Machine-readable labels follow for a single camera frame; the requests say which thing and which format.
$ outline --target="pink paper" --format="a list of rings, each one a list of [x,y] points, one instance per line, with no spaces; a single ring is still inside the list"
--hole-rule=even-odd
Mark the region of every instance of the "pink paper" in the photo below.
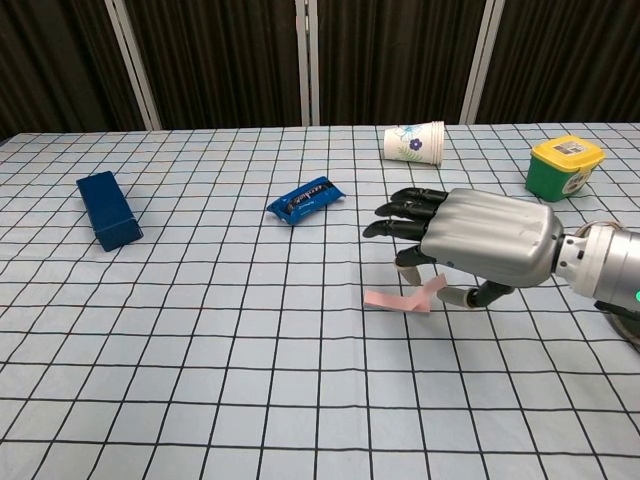
[[[431,296],[446,286],[447,279],[444,274],[440,274],[433,277],[420,290],[408,297],[365,290],[364,305],[366,307],[398,310],[400,312],[429,313],[431,311]]]

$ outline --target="grid tablecloth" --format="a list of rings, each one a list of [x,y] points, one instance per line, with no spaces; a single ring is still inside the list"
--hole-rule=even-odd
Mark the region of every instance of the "grid tablecloth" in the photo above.
[[[382,131],[0,147],[0,478],[638,478],[640,353],[591,301],[554,278],[488,310],[363,310],[412,289],[403,242],[359,232],[410,185],[536,201],[530,148],[568,132],[607,159],[553,204],[567,230],[640,231],[640,126],[450,126],[439,170],[381,160]],[[144,231],[109,253],[75,185],[106,170]],[[321,175],[347,197],[295,228],[264,213]]]

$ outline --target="white paper cup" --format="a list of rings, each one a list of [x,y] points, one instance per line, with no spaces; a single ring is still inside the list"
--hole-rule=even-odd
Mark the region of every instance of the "white paper cup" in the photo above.
[[[440,165],[443,137],[443,122],[389,128],[384,131],[384,158]]]

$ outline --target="candy bar wrapper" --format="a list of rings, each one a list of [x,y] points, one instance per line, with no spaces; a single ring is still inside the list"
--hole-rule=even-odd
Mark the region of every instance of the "candy bar wrapper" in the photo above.
[[[275,213],[289,225],[295,225],[303,217],[344,196],[327,177],[318,177],[283,195],[270,204],[267,211]]]

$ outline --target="blue rectangular container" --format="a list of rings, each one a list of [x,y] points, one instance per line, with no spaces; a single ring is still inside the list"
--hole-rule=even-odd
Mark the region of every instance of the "blue rectangular container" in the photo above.
[[[76,181],[96,238],[105,251],[142,238],[142,230],[111,172]]]

